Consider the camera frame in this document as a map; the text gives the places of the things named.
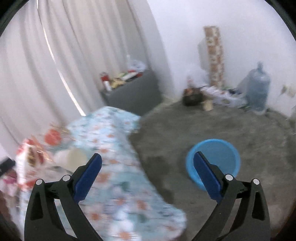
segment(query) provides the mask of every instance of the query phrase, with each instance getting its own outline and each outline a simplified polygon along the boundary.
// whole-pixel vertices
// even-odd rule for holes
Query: white curtain
[[[0,37],[4,149],[13,157],[24,138],[50,123],[102,107],[100,73],[126,71],[127,54],[146,62],[125,0],[30,0]]]

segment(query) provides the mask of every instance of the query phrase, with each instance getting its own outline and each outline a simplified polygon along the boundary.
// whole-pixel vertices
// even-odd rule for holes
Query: floral cloth
[[[104,241],[173,240],[186,227],[184,212],[164,202],[128,141],[138,120],[134,114],[104,107],[68,126],[76,147],[97,152],[103,159],[99,175],[79,205]],[[22,192],[22,220],[29,197],[30,191]],[[67,233],[74,235],[58,202],[57,209]]]

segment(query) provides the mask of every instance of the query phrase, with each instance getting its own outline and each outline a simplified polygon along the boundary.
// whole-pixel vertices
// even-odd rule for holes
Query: water jug
[[[257,69],[249,73],[247,88],[247,101],[252,111],[262,115],[266,111],[266,101],[269,93],[270,77],[263,71],[262,62],[258,63]]]

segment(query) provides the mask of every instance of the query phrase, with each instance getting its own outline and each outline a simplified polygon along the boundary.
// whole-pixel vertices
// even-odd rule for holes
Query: gray carpet
[[[242,162],[238,180],[261,181],[272,234],[276,234],[296,198],[296,139],[289,122],[276,112],[256,116],[222,106],[204,112],[200,107],[175,103],[143,117],[141,129],[130,139],[149,180],[166,202],[187,215],[187,229],[180,240],[191,240],[216,205],[185,169],[190,148],[211,138],[226,140],[238,149]],[[223,233],[229,230],[238,205],[236,202]]]

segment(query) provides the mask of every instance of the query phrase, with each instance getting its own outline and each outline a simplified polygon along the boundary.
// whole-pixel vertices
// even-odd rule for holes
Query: black object
[[[201,152],[194,156],[194,167],[210,194],[218,202],[213,213],[192,241],[268,241],[270,223],[266,199],[259,180],[250,183],[224,175]],[[219,237],[236,199],[241,203],[228,234]]]
[[[36,181],[25,219],[26,241],[102,241],[91,226],[78,202],[84,200],[102,167],[102,158],[94,154],[85,166],[58,182]],[[60,199],[66,217],[77,236],[68,235],[59,218],[54,199]]]
[[[15,166],[15,161],[7,157],[0,163],[0,177]]]
[[[26,213],[25,241],[101,241],[78,206],[78,202],[85,199],[101,166],[101,156],[95,154],[72,176],[66,175],[53,183],[37,180]],[[200,167],[198,172],[201,179],[210,196],[217,200],[218,204],[193,241],[270,240],[267,204],[257,179],[247,183],[237,181],[231,175],[225,176],[217,166],[211,165],[201,152],[195,154],[194,166]],[[242,201],[232,228],[227,235],[219,237],[237,198]],[[77,239],[65,232],[54,199],[60,199]]]
[[[236,93],[236,92],[235,92],[235,89],[229,89],[228,92],[229,92],[231,95],[235,95],[235,93]]]
[[[200,88],[185,89],[183,93],[182,103],[185,106],[196,106],[203,102],[204,96]]]

